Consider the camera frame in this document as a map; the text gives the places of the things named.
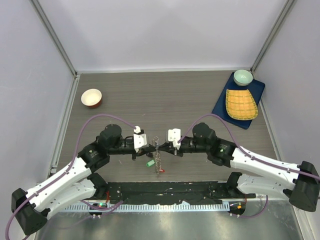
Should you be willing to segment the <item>green key tag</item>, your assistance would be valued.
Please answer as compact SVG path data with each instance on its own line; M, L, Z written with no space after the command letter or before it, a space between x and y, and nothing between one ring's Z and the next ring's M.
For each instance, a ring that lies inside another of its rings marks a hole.
M155 164L155 161L152 159L152 160L150 160L150 161L148 161L147 163L146 163L146 166L147 167L151 167L151 166L153 166Z

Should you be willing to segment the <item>large silver keyring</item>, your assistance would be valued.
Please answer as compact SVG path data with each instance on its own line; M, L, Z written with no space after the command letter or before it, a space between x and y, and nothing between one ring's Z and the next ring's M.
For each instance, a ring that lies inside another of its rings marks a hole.
M161 156L159 152L159 138L155 136L152 140L152 145L155 147L155 151L152 153L154 161L155 161L155 172L158 175L161 171Z

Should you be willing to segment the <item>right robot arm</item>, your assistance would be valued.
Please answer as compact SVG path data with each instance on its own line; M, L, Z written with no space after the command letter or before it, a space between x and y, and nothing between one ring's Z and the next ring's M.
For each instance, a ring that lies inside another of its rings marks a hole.
M217 137L216 132L203 122L192 128L191 137L182 137L178 128L168 130L167 142L158 149L179 157L205 153L213 164L237 169L237 172L230 174L225 186L230 197L259 194L287 200L307 212L317 209L320 176L308 161L289 163L254 153ZM253 173L254 176L241 173L240 170Z

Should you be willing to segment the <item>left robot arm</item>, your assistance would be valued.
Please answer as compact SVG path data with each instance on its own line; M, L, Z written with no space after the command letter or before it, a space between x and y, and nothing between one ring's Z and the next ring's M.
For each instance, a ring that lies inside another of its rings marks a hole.
M62 208L88 198L102 199L108 185L97 170L109 163L111 155L135 159L155 150L139 126L134 127L133 135L123 137L120 126L109 124L57 173L28 190L16 189L11 194L11 219L30 236Z

